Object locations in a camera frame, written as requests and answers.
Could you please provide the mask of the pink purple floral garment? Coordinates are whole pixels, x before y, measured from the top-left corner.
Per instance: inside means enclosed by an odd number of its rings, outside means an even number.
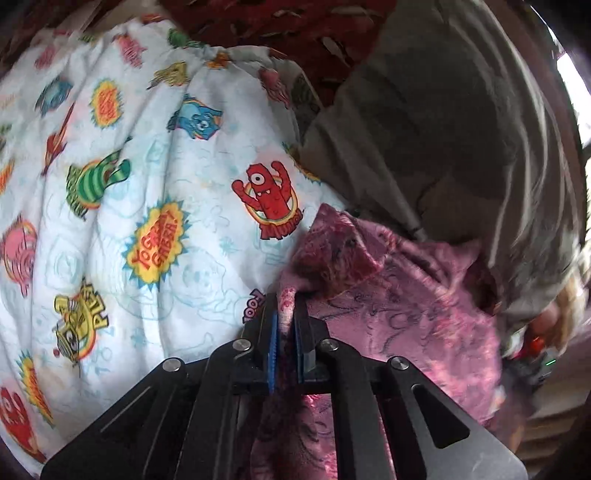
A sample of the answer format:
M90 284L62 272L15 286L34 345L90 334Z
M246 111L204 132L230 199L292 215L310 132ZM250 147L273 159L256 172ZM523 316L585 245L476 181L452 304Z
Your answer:
M254 479L334 479L332 407L297 392L297 295L335 339L379 361L403 356L480 423L498 409L496 319L477 299L479 245L415 243L332 206L318 209L279 280L279 384L250 455Z

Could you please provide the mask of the white cartoon print bedsheet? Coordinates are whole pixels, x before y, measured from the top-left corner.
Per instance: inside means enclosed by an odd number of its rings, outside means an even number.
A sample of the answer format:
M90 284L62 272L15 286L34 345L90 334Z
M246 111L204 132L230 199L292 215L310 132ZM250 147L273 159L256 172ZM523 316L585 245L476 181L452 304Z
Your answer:
M334 191L297 63L167 20L44 30L1 80L1 438L44 464L167 357L238 336Z

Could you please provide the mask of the grey pillow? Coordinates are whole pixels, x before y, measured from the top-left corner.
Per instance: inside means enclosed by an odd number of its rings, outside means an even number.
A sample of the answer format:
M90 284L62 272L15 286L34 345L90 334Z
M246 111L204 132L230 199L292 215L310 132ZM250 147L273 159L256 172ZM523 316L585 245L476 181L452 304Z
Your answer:
M482 1L399 2L300 158L363 217L415 239L478 240L510 327L572 273L582 209L559 129Z

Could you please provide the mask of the barred window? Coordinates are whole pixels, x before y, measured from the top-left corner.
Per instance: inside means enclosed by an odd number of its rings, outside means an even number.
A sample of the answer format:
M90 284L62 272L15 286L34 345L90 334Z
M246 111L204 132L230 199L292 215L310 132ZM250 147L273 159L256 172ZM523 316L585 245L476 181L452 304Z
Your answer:
M554 35L552 38L558 49L557 69L574 109L581 145L586 148L590 145L590 93L569 54Z

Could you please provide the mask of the red patterned blanket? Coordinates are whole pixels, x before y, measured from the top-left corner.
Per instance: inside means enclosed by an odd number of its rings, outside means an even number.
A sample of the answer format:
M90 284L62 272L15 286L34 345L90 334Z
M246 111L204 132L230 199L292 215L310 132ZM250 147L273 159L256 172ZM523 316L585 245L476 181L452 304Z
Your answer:
M303 68L322 104L365 59L396 0L163 1L195 40L266 46Z

